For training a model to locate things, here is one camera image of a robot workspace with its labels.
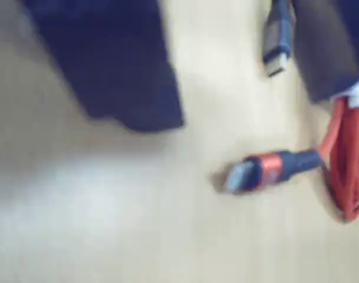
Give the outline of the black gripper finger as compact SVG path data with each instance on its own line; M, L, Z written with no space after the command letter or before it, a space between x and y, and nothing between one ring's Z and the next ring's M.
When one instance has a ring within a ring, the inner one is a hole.
M85 112L135 131L182 127L158 1L23 1Z
M313 103L359 89L359 1L293 1L294 54Z

